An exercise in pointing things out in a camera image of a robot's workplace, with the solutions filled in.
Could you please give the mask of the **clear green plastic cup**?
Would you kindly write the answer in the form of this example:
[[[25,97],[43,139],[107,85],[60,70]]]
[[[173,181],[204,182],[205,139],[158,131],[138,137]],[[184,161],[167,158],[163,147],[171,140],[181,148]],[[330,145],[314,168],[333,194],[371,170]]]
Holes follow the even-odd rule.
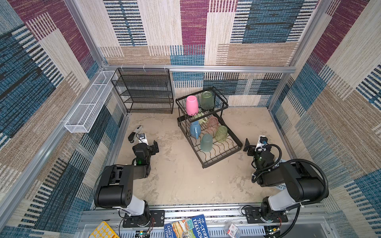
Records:
[[[201,94],[201,108],[211,110],[214,107],[214,99],[211,91],[204,91]]]
[[[226,141],[228,135],[228,129],[226,126],[220,126],[217,129],[217,132],[215,134],[215,139],[217,142],[223,143]]]

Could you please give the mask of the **translucent teal plastic cup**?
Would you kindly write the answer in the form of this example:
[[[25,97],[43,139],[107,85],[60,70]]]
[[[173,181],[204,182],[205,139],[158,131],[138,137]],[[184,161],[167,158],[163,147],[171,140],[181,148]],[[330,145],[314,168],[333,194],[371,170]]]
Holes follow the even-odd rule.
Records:
[[[203,152],[210,152],[213,148],[213,137],[210,134],[205,134],[201,139],[200,149]]]

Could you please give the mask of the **clear pink plastic cup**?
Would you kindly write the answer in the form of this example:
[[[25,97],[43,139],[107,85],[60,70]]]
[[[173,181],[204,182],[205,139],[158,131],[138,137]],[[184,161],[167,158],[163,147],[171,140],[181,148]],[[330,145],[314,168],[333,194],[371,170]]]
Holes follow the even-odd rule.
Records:
[[[219,128],[219,120],[218,120],[218,118],[216,118],[215,116],[210,117],[208,119],[207,128],[209,130],[213,131],[214,133],[216,133],[218,128]]]

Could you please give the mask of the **blue speckled ceramic mug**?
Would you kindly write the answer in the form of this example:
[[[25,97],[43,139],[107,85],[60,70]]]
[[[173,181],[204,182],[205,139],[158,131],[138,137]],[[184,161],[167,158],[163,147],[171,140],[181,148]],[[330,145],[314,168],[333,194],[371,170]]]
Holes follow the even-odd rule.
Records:
[[[192,122],[190,125],[190,135],[195,139],[199,139],[201,135],[201,125],[199,121]]]

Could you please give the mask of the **light green ceramic mug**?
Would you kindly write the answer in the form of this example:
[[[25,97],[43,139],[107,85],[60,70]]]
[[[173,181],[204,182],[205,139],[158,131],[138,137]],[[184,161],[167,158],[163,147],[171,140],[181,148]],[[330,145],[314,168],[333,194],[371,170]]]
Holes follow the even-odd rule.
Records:
[[[196,119],[198,119],[198,122],[199,122],[200,125],[207,124],[207,122],[208,122],[208,118],[204,117],[204,115],[205,114],[203,112],[200,112],[200,113],[198,113],[197,115],[194,116]]]

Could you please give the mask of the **opaque pink plastic cup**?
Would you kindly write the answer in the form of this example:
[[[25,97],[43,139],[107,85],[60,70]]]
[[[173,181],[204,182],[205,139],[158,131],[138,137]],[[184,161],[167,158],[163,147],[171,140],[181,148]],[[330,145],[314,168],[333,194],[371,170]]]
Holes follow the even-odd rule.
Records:
[[[186,98],[186,112],[189,116],[195,116],[199,112],[198,99],[194,95]]]

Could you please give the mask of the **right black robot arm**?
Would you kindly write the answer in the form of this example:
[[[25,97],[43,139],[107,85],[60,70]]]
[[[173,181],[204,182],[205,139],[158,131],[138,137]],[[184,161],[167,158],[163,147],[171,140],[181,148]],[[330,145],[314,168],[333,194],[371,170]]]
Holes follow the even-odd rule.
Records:
[[[253,157],[252,183],[261,187],[285,185],[281,192],[265,197],[259,208],[245,208],[249,222],[256,219],[264,223],[281,222],[286,211],[319,203],[328,197],[328,179],[315,163],[304,159],[283,162],[280,147],[270,144],[265,136],[260,136],[256,145],[246,140],[244,151]]]

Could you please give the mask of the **black silver stapler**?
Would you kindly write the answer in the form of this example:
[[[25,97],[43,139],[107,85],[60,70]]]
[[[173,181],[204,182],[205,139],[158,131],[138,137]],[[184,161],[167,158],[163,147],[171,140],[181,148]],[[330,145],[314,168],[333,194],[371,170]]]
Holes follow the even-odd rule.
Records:
[[[135,142],[135,139],[136,139],[136,135],[137,134],[140,134],[141,131],[143,129],[143,126],[142,125],[139,125],[129,136],[128,136],[128,141],[130,142],[130,144],[134,144]]]

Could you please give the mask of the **143-storey treehouse book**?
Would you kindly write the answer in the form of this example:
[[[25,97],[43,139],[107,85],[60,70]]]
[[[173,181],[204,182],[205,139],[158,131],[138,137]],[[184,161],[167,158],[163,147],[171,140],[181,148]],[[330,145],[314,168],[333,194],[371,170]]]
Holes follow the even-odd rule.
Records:
[[[285,189],[287,189],[285,183],[281,183],[281,184],[279,184],[279,185],[276,185],[275,187],[276,187],[277,189],[279,189],[279,190],[285,190]]]

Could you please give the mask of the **black mesh shelf unit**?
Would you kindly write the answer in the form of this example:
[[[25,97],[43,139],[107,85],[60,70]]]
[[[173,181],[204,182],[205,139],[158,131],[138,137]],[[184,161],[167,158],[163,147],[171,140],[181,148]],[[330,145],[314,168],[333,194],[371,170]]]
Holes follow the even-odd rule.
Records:
[[[173,113],[174,95],[168,69],[117,68],[111,82],[127,112]]]

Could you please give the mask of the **small clear plastic packet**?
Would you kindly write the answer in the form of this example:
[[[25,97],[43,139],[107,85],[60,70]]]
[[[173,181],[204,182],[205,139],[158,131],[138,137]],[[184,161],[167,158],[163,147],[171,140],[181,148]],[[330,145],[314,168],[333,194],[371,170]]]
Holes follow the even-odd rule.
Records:
[[[232,222],[227,222],[224,227],[224,232],[230,238],[240,238],[242,235],[241,230]]]

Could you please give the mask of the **91-storey treehouse book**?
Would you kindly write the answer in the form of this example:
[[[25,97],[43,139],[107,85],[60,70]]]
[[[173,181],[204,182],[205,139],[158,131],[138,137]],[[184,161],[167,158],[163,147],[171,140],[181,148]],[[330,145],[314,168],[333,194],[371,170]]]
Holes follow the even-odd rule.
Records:
[[[164,226],[165,238],[210,238],[203,214],[182,219]]]

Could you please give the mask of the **yellow patterned card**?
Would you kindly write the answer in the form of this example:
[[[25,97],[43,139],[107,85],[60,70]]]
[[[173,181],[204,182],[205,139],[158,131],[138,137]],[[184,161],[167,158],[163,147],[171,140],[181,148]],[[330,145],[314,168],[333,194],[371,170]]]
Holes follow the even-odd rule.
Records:
[[[117,233],[105,221],[101,222],[88,236],[89,238],[119,238]]]

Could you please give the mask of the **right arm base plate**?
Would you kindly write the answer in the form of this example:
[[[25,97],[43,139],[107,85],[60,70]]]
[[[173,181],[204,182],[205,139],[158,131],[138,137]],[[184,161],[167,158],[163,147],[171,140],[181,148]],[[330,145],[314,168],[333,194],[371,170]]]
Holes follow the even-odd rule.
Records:
[[[262,217],[260,209],[260,207],[247,205],[241,208],[241,213],[246,217],[248,224],[288,222],[288,217],[285,212],[270,212],[266,217]]]

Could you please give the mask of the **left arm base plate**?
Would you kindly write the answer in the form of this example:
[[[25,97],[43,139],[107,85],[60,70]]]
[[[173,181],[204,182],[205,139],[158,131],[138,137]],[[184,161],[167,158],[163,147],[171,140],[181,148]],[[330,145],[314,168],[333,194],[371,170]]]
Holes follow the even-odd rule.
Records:
[[[149,212],[144,212],[140,216],[129,216],[125,215],[123,219],[123,228],[148,228],[148,227],[163,227],[165,219],[164,210],[152,210]]]

